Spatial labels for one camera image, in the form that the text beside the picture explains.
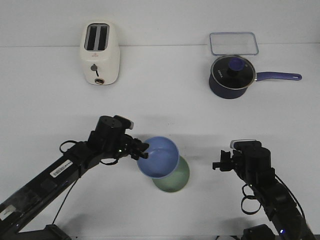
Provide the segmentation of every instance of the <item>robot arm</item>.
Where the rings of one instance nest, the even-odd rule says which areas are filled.
[[[315,240],[291,192],[276,179],[275,169],[271,167],[271,152],[256,140],[232,141],[231,148],[234,149],[233,156],[230,152],[221,151],[220,162],[214,162],[212,168],[236,172],[253,190],[255,199],[260,202],[283,240]],[[262,229],[262,226],[256,228],[257,231]],[[244,236],[242,239],[255,238]]]
[[[120,116],[101,116],[88,141],[80,141],[63,156],[0,204],[0,240],[70,240],[56,225],[21,232],[36,215],[102,159],[130,155],[147,158],[148,144],[125,134],[133,123]]]

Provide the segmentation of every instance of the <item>barcode label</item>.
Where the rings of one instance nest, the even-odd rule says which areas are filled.
[[[6,207],[5,210],[0,212],[0,220],[3,221],[7,217],[9,217],[14,211],[16,211],[16,208],[13,205],[9,205]]]
[[[58,166],[55,170],[53,170],[50,175],[54,178],[59,176],[64,170],[66,170],[68,167],[72,165],[72,161],[67,160],[64,163],[62,163],[60,166]]]

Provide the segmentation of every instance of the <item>blue handle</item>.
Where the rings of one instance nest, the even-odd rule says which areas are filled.
[[[286,72],[275,72],[275,71],[257,72],[256,74],[257,82],[265,79],[284,79],[284,80],[299,81],[302,79],[302,76],[297,73],[286,73]]]

